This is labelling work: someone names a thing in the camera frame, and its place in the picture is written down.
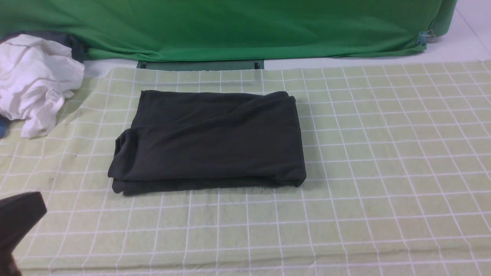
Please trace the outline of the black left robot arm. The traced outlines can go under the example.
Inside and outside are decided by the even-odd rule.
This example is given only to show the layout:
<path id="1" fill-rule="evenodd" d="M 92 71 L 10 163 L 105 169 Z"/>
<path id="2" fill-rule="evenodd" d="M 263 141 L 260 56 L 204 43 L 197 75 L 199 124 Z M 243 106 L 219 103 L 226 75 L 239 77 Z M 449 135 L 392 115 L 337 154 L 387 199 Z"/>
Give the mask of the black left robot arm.
<path id="1" fill-rule="evenodd" d="M 20 241 L 47 213 L 40 192 L 26 192 L 0 201 L 0 274 L 21 276 L 13 258 Z"/>

